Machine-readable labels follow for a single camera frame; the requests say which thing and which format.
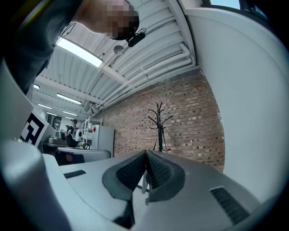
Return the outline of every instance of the person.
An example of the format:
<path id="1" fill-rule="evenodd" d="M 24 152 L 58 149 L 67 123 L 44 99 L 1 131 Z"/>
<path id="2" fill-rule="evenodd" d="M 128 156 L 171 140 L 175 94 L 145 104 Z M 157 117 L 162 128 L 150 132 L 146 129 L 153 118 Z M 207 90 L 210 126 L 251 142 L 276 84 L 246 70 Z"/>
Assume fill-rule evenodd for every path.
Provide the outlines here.
<path id="1" fill-rule="evenodd" d="M 22 0 L 22 3 L 13 5 L 20 7 L 9 22 L 4 57 L 26 95 L 33 89 L 36 76 L 48 66 L 56 41 L 71 21 L 115 40 L 125 40 L 139 27 L 139 16 L 126 0 Z"/>
<path id="2" fill-rule="evenodd" d="M 65 140 L 67 142 L 68 147 L 75 148 L 77 145 L 77 142 L 72 138 L 72 133 L 73 133 L 73 130 L 77 128 L 76 127 L 77 120 L 72 119 L 71 121 L 72 121 L 71 126 L 69 126 L 67 128 L 67 131 L 65 132 Z"/>

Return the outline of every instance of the black slot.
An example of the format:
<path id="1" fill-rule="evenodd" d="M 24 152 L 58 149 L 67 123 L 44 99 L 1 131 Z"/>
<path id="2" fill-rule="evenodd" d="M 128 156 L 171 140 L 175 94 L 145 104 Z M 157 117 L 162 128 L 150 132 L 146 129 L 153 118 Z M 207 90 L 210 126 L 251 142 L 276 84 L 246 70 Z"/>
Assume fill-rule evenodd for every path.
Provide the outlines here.
<path id="1" fill-rule="evenodd" d="M 68 179 L 68 178 L 71 178 L 71 177 L 83 175 L 83 174 L 85 174 L 85 173 L 86 173 L 86 172 L 83 171 L 83 170 L 78 170 L 78 171 L 73 171 L 73 172 L 65 173 L 65 174 L 64 174 L 64 177 Z"/>
<path id="2" fill-rule="evenodd" d="M 211 189 L 210 192 L 234 225 L 238 224 L 249 216 L 249 213 L 223 187 Z"/>

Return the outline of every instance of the black coat rack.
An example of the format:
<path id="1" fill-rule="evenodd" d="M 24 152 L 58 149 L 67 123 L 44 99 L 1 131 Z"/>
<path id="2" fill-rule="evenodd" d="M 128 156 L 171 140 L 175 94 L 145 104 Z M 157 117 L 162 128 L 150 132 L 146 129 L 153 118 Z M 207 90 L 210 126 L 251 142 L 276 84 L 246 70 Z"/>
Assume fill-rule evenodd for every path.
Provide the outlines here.
<path id="1" fill-rule="evenodd" d="M 165 129 L 165 127 L 163 127 L 163 124 L 164 124 L 164 122 L 166 122 L 168 119 L 172 118 L 172 115 L 171 115 L 170 117 L 168 117 L 163 123 L 161 123 L 161 116 L 160 116 L 160 114 L 161 114 L 162 111 L 164 111 L 164 109 L 161 110 L 162 104 L 163 104 L 163 103 L 161 103 L 160 106 L 158 107 L 158 103 L 157 103 L 157 112 L 155 112 L 154 110 L 149 109 L 149 111 L 153 111 L 153 112 L 156 114 L 156 116 L 157 116 L 157 121 L 153 120 L 153 119 L 150 118 L 150 117 L 149 117 L 149 118 L 150 118 L 153 122 L 155 122 L 155 124 L 157 125 L 157 128 L 151 128 L 151 129 L 154 129 L 154 130 L 158 129 L 158 137 L 157 137 L 157 139 L 156 139 L 156 141 L 155 141 L 154 149 L 155 149 L 155 146 L 156 146 L 157 140 L 158 140 L 158 151 L 159 151 L 159 152 L 162 152 L 162 151 L 165 151 L 165 152 L 166 152 L 166 151 L 169 151 L 169 150 L 171 150 L 171 149 L 168 149 L 168 150 L 167 150 L 167 145 L 166 145 L 166 141 L 165 141 L 165 139 L 164 139 L 164 131 L 163 131 L 163 130 Z"/>

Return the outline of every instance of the ceiling light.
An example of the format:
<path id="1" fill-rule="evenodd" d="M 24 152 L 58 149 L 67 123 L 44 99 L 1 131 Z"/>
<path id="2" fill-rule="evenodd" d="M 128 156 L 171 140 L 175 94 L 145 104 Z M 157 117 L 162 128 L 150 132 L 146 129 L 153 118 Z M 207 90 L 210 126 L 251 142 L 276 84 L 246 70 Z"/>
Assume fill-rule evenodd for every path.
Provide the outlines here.
<path id="1" fill-rule="evenodd" d="M 71 101 L 71 102 L 74 102 L 74 103 L 77 103 L 77 104 L 81 105 L 81 102 L 80 102 L 80 101 L 77 101 L 77 100 L 68 98 L 68 97 L 66 97 L 66 96 L 64 96 L 64 95 L 61 95 L 61 94 L 59 94 L 59 93 L 57 93 L 57 96 L 60 97 L 60 98 L 63 98 L 63 99 L 66 99 L 66 100 L 69 100 L 69 101 Z"/>
<path id="2" fill-rule="evenodd" d="M 71 114 L 71 115 L 77 116 L 77 114 L 73 114 L 73 113 L 66 112 L 66 111 L 63 111 L 63 112 L 64 112 L 64 113 L 67 113 L 67 114 Z"/>
<path id="3" fill-rule="evenodd" d="M 62 38 L 58 43 L 57 46 L 62 47 L 63 49 L 70 51 L 71 53 L 77 55 L 78 57 L 88 61 L 92 65 L 99 67 L 102 63 L 102 60 L 95 55 L 91 54 L 90 52 L 86 51 L 82 47 Z"/>
<path id="4" fill-rule="evenodd" d="M 42 104 L 40 104 L 40 103 L 38 103 L 38 105 L 51 109 L 51 107 L 49 107 L 49 106 L 44 106 L 44 105 L 42 105 Z"/>
<path id="5" fill-rule="evenodd" d="M 39 86 L 39 85 L 36 85 L 36 84 L 33 85 L 33 87 L 36 88 L 36 89 L 38 89 L 38 90 L 40 89 L 40 86 Z"/>
<path id="6" fill-rule="evenodd" d="M 55 115 L 55 114 L 52 114 L 52 113 L 50 113 L 50 112 L 48 112 L 48 114 L 50 114 L 50 115 L 53 115 L 53 116 L 57 116 L 57 115 Z"/>

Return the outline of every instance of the brick wall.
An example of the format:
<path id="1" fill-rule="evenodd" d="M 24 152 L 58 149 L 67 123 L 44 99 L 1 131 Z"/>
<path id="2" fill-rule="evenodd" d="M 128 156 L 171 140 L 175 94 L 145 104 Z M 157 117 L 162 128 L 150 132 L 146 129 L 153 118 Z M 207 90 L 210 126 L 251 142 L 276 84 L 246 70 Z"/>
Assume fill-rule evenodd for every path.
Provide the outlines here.
<path id="1" fill-rule="evenodd" d="M 200 161 L 223 171 L 224 131 L 217 102 L 200 69 L 172 77 L 147 87 L 96 116 L 104 126 L 115 128 L 114 155 L 153 149 L 157 138 L 152 109 L 163 103 L 168 153 Z"/>

